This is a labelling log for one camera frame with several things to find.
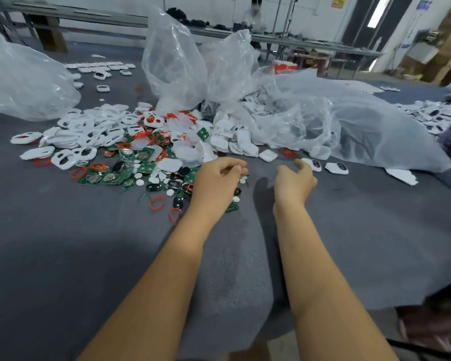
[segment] gray tabletop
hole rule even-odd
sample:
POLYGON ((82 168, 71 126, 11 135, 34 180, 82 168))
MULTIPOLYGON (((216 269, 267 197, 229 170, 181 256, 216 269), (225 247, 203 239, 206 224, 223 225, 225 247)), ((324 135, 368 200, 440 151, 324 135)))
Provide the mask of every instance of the gray tabletop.
MULTIPOLYGON (((83 75, 78 108, 100 106, 100 98, 131 107, 156 102, 139 49, 72 44, 69 51, 53 56, 84 62, 97 53, 138 67, 133 76, 112 72, 107 94, 97 93, 97 81, 83 75)), ((170 198, 153 212, 146 199, 138 201, 141 188, 123 193, 120 187, 82 186, 70 171, 22 161, 25 147, 11 145, 10 137, 55 123, 0 115, 0 360, 73 359, 172 228, 170 198)), ((179 358, 218 357, 247 348, 258 335, 292 328, 272 216, 275 166, 292 167, 292 161, 245 159, 249 187, 242 187, 240 210, 224 215, 205 244, 179 358)), ((416 173, 419 184, 409 187, 383 169, 347 165, 347 176, 317 175, 306 207, 365 306, 417 304, 449 284, 451 190, 425 173, 416 173)))

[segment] person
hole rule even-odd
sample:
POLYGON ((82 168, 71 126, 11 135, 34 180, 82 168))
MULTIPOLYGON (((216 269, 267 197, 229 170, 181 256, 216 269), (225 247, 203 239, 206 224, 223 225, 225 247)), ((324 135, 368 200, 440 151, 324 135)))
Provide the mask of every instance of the person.
MULTIPOLYGON (((262 33, 265 30, 261 6, 262 0, 252 0, 251 8, 247 9, 242 17, 242 25, 253 33, 262 33)), ((254 49, 261 49, 261 43, 259 42, 251 42, 251 45, 254 49)))
MULTIPOLYGON (((311 167, 294 163, 298 172, 277 167, 273 213, 301 360, 397 361, 304 207, 317 184, 311 167)), ((78 360, 175 360, 203 245, 231 203, 238 180, 248 173, 246 165, 222 157, 200 168, 187 212, 78 360)))

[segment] white wall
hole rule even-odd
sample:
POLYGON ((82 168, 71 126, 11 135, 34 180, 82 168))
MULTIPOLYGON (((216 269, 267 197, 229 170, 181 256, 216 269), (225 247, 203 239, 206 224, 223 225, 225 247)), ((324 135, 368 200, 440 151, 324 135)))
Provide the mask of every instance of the white wall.
MULTIPOLYGON (((437 28, 451 8, 451 0, 428 1, 432 1, 432 4, 429 7, 429 10, 427 10, 419 20, 418 30, 437 28)), ((397 46, 404 40, 404 37, 410 28, 411 18, 419 2, 420 0, 413 0, 411 5, 409 5, 409 8, 405 12, 396 30, 384 47, 384 55, 381 56, 374 65, 374 72, 382 72, 385 69, 396 68, 403 59, 404 55, 407 52, 407 49, 400 48, 398 49, 396 54, 394 53, 394 51, 396 50, 397 46)))
MULTIPOLYGON (((125 12, 134 15, 147 15, 147 5, 156 4, 162 7, 162 0, 46 0, 59 5, 83 7, 104 11, 125 12)), ((262 13, 267 30, 272 31, 279 0, 263 0, 262 13)), ((276 31, 282 31, 290 0, 282 0, 276 31)), ((299 0, 296 3, 293 20, 289 31, 293 34, 322 40, 340 40, 349 22, 357 0, 346 0, 343 9, 331 7, 332 0, 299 0)), ((223 24, 232 27, 233 22, 240 23, 244 11, 250 7, 251 0, 166 0, 166 7, 176 7, 183 10, 189 20, 200 19, 209 21, 212 25, 223 24)), ((16 21, 22 21, 20 14, 12 14, 16 21)), ((147 35, 147 31, 137 28, 127 28, 113 25, 89 24, 62 20, 62 26, 73 26, 121 32, 133 35, 147 35)), ((110 43, 115 45, 139 46, 141 41, 133 41, 107 36, 91 36, 78 33, 67 33, 67 40, 90 43, 110 43)), ((205 42, 208 38, 197 36, 196 41, 205 42)))

